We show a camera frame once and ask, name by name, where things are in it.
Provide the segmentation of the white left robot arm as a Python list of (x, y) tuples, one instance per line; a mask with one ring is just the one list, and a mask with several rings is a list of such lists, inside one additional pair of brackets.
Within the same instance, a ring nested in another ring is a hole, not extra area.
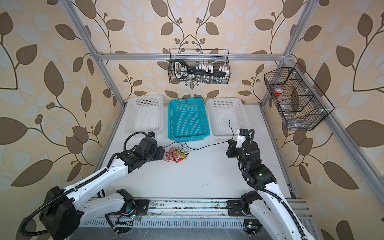
[(113, 154), (106, 167), (64, 189), (49, 190), (44, 204), (23, 220), (19, 233), (25, 237), (49, 234), (54, 240), (64, 240), (80, 225), (100, 216), (116, 212), (135, 215), (138, 207), (126, 190), (105, 197), (102, 193), (105, 187), (144, 164), (164, 158), (165, 150), (158, 145), (155, 133), (143, 135), (139, 144)]

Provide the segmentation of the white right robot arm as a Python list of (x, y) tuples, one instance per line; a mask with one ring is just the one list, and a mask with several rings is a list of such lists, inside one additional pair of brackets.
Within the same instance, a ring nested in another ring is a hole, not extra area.
[(274, 240), (312, 240), (314, 236), (301, 223), (270, 169), (262, 163), (254, 141), (255, 130), (239, 129), (236, 140), (229, 140), (226, 155), (238, 160), (246, 184), (253, 190), (241, 196), (242, 212), (259, 221)]

